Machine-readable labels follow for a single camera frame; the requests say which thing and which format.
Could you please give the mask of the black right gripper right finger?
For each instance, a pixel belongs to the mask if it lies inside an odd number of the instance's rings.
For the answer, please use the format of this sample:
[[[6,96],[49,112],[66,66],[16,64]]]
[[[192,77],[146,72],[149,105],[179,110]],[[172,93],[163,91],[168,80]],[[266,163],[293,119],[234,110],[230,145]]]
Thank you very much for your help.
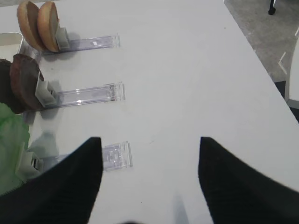
[[[211,137],[199,146],[198,178],[215,224],[297,224],[299,193],[253,169]]]

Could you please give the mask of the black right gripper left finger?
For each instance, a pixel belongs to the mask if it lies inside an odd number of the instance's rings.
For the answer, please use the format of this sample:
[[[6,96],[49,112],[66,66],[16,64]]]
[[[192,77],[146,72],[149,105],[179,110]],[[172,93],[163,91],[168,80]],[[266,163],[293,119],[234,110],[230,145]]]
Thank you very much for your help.
[[[41,176],[0,198],[2,224],[86,224],[103,174],[102,145],[91,137]]]

